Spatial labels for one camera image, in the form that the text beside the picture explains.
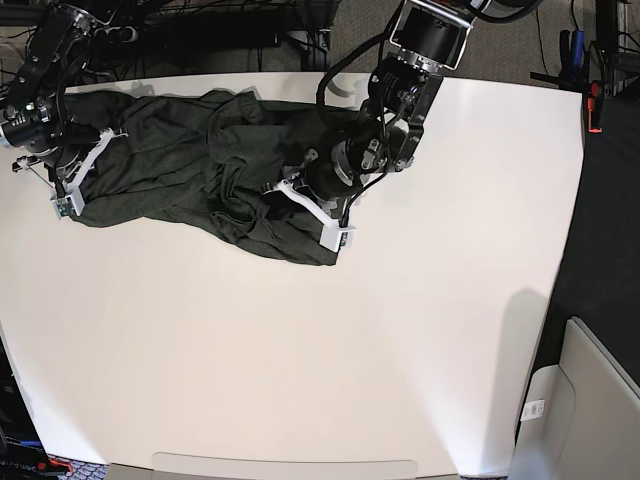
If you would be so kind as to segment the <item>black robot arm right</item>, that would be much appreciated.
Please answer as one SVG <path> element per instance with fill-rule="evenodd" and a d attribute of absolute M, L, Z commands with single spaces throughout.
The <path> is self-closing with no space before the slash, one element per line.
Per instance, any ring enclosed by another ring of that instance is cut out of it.
<path fill-rule="evenodd" d="M 92 1 L 56 1 L 48 7 L 1 101 L 1 142 L 26 149 L 61 178 L 100 139 L 99 130 L 72 120 L 64 99 L 66 87 L 88 62 L 91 34 L 98 26 L 93 6 Z"/>

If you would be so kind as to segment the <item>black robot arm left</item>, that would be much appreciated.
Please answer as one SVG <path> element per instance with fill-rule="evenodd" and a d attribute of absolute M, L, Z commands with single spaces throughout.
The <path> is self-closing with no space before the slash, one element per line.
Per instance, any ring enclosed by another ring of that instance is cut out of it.
<path fill-rule="evenodd" d="M 316 91 L 316 109 L 327 136 L 309 152 L 293 184 L 322 202 L 353 203 L 368 185 L 408 168 L 424 134 L 423 124 L 442 83 L 455 70 L 476 21 L 504 25 L 535 12 L 536 1 L 512 13 L 487 13 L 486 1 L 403 1 L 382 33 L 333 66 Z M 331 113 L 326 91 L 333 79 L 372 48 L 379 50 L 368 96 L 356 117 Z"/>

